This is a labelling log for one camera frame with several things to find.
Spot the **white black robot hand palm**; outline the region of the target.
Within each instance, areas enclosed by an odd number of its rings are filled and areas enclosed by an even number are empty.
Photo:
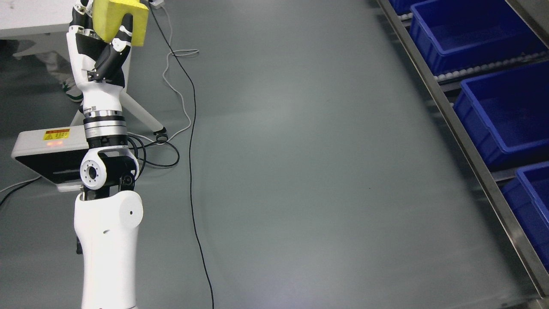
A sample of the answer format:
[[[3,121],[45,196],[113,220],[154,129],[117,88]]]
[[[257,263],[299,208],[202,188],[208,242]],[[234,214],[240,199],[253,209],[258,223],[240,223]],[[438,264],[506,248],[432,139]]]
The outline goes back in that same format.
[[[84,96],[82,112],[121,113],[120,94],[125,82],[90,82],[87,76],[109,43],[102,41],[91,29],[78,26],[69,27],[66,40],[75,84]]]

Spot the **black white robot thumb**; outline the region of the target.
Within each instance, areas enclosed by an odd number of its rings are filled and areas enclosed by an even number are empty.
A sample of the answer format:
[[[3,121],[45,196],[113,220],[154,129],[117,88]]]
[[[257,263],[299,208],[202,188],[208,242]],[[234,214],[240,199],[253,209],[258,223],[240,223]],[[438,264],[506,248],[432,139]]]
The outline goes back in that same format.
[[[92,70],[88,71],[90,82],[124,82],[122,65],[125,63],[132,42],[133,16],[125,14],[118,32],[106,47],[104,47]]]

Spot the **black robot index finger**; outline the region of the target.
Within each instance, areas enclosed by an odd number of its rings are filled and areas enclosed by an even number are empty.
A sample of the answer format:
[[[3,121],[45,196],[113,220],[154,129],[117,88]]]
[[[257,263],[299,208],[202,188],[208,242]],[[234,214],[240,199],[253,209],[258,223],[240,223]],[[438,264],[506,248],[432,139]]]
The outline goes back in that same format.
[[[92,29],[94,23],[92,20],[92,0],[75,0],[71,10],[72,20],[70,26],[78,26],[83,29]]]

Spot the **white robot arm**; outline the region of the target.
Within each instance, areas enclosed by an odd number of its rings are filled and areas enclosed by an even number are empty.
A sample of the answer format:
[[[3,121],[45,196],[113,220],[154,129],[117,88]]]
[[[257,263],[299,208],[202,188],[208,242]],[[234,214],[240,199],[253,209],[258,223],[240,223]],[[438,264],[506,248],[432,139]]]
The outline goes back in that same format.
[[[66,34],[77,88],[82,91],[88,151],[80,165],[84,189],[75,200],[74,226],[84,256],[83,309],[135,309],[136,243],[143,217],[135,192],[139,163],[129,150],[120,94],[122,65],[131,51],[133,16],[116,18],[106,42],[94,29],[95,4],[77,0]]]

